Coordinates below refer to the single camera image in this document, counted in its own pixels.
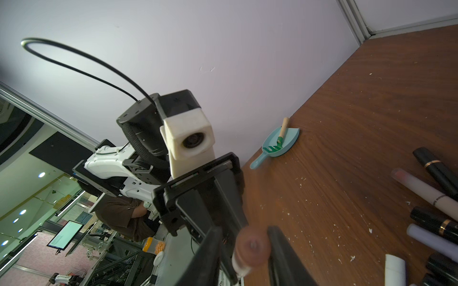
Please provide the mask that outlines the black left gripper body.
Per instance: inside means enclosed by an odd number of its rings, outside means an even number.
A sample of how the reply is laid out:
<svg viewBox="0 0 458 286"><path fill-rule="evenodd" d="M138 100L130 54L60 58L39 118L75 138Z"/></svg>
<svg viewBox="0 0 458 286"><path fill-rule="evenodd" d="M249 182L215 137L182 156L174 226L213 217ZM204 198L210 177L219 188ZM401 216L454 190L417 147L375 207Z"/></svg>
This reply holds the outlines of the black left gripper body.
<svg viewBox="0 0 458 286"><path fill-rule="evenodd" d="M235 245L240 230L248 225L243 211L245 189L239 158L228 153L153 190L153 205L168 232L176 237L186 227L198 243L211 224L223 230L227 247Z"/></svg>

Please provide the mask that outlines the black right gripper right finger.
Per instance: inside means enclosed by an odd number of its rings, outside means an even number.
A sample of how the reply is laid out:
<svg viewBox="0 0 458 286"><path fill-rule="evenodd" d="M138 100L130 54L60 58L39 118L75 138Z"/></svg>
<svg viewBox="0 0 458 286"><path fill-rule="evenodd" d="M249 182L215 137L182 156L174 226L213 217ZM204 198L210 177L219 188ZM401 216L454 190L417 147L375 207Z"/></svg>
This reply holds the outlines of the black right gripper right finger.
<svg viewBox="0 0 458 286"><path fill-rule="evenodd" d="M271 242L268 270L271 286L317 286L278 226L267 230Z"/></svg>

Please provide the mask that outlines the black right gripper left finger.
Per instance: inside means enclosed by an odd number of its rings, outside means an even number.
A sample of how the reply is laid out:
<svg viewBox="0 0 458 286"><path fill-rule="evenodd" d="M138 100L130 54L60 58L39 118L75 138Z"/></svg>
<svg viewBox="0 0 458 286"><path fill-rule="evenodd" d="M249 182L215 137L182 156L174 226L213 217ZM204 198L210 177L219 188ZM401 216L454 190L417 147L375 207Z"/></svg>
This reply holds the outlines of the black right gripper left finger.
<svg viewBox="0 0 458 286"><path fill-rule="evenodd" d="M222 242L222 229L212 227L184 273L185 286L217 285Z"/></svg>

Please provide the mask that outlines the pink translucent lipstick tube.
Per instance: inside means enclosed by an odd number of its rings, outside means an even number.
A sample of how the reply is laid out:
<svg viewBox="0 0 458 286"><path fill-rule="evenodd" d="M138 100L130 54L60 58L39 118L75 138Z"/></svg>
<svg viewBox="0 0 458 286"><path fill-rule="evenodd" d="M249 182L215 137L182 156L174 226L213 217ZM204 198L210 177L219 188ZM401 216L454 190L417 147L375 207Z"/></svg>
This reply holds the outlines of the pink translucent lipstick tube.
<svg viewBox="0 0 458 286"><path fill-rule="evenodd" d="M271 255L267 228L246 226L236 237L231 263L239 278L265 264Z"/></svg>

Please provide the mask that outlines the white lipstick tube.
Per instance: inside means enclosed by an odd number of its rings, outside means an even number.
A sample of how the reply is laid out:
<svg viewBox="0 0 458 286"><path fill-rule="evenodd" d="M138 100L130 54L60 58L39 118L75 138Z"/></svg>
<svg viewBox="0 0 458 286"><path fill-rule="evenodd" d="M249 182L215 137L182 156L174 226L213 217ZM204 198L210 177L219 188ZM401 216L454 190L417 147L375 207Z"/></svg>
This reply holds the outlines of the white lipstick tube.
<svg viewBox="0 0 458 286"><path fill-rule="evenodd" d="M385 255L385 286L406 286L406 262L394 255Z"/></svg>

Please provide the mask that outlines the lavender lipstick tube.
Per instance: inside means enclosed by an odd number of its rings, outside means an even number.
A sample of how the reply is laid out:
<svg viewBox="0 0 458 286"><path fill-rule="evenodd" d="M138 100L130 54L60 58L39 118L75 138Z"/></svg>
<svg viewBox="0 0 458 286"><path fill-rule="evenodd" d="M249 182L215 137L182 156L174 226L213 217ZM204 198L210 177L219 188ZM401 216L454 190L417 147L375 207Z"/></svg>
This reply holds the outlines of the lavender lipstick tube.
<svg viewBox="0 0 458 286"><path fill-rule="evenodd" d="M415 224L410 224L407 227L407 235L439 252L440 254L448 257L452 261L458 262L457 244L454 244L438 235L435 235Z"/></svg>

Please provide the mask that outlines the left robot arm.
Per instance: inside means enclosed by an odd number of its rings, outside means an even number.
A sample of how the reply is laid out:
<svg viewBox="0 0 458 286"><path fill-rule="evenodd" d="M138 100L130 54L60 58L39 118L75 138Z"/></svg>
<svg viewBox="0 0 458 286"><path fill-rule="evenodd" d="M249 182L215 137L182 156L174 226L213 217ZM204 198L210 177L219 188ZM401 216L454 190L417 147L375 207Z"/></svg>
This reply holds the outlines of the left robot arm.
<svg viewBox="0 0 458 286"><path fill-rule="evenodd" d="M106 195L145 202L172 235L185 227L201 242L218 226L233 246L248 223L243 172L234 153L215 155L212 126L192 92L152 94L117 124L127 144L101 143L75 174Z"/></svg>

